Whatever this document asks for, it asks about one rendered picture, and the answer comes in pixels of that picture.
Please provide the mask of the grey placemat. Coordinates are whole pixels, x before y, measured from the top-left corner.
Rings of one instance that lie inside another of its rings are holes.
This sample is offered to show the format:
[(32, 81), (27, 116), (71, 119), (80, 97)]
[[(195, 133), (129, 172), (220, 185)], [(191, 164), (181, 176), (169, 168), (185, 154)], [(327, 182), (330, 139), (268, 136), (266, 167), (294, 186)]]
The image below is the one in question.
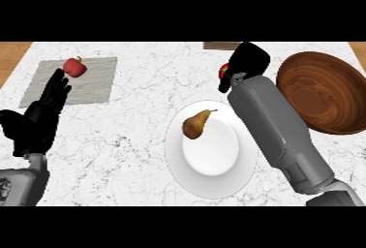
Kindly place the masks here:
[[(68, 77), (71, 85), (68, 105), (104, 103), (111, 98), (117, 58), (86, 58), (82, 63), (88, 67), (86, 73), (77, 78)], [(64, 60), (43, 60), (39, 63), (30, 86), (23, 95), (21, 108), (27, 108), (32, 102), (40, 98), (48, 80), (64, 64)]]

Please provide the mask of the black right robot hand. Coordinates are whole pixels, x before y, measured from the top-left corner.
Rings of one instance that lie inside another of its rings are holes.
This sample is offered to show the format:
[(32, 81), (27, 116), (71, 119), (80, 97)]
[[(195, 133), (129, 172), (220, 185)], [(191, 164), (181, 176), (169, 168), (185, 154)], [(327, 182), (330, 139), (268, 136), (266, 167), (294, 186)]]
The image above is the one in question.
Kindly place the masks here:
[(251, 42), (243, 42), (229, 59), (229, 69), (220, 79), (219, 91), (226, 93), (231, 88), (231, 78), (234, 75), (244, 73), (244, 78), (262, 76), (269, 64), (269, 53)]

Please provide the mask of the brown pear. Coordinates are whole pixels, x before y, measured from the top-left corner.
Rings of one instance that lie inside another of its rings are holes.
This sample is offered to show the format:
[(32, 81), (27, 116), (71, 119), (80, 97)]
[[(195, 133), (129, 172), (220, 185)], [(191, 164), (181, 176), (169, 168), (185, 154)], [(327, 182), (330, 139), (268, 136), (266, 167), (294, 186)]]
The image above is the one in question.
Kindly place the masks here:
[(210, 114), (213, 113), (212, 109), (203, 110), (195, 116), (189, 117), (182, 126), (184, 135), (195, 140), (204, 133), (204, 127)]

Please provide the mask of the red bell pepper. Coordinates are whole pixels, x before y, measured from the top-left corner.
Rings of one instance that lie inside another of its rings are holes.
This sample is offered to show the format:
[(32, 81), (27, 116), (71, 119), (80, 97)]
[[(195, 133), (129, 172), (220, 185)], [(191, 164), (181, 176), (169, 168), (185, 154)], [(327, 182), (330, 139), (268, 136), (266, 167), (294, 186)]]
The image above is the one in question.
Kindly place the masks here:
[(86, 65), (82, 63), (82, 57), (70, 58), (64, 64), (64, 71), (73, 77), (79, 78), (88, 71)]

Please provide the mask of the brown wooden bowl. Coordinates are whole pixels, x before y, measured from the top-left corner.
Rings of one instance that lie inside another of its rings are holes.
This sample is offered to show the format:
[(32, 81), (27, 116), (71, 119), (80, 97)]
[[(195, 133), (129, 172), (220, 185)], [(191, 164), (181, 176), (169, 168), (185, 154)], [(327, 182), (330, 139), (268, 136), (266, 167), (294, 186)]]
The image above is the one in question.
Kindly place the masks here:
[(366, 131), (366, 77), (337, 56), (316, 51), (291, 55), (277, 86), (310, 129), (331, 135)]

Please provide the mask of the white plate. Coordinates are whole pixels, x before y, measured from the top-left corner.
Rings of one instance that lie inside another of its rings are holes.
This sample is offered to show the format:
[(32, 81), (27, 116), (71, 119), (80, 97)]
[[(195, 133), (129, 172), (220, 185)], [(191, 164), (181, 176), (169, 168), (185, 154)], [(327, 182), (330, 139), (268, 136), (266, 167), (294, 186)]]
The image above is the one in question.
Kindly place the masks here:
[[(212, 110), (204, 133), (184, 135), (184, 121)], [(200, 101), (176, 114), (166, 133), (166, 161), (182, 187), (197, 196), (220, 199), (237, 194), (253, 178), (257, 144), (232, 107)]]

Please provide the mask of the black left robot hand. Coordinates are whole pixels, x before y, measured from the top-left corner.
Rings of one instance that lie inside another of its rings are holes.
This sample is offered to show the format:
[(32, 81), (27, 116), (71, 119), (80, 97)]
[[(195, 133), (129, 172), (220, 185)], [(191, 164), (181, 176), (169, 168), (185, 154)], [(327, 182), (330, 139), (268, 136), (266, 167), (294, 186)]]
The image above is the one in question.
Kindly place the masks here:
[(52, 148), (70, 91), (70, 79), (65, 71), (58, 69), (40, 99), (30, 104), (24, 114), (9, 109), (0, 110), (0, 126), (15, 144), (15, 157), (32, 153), (46, 154)]

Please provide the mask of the brown wooden block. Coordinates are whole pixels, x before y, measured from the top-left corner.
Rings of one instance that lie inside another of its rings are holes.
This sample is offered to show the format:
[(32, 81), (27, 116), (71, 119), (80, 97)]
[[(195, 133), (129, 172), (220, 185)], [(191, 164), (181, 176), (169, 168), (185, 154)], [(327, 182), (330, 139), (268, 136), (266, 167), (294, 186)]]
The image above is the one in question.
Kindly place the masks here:
[(241, 42), (204, 42), (204, 49), (235, 50)]

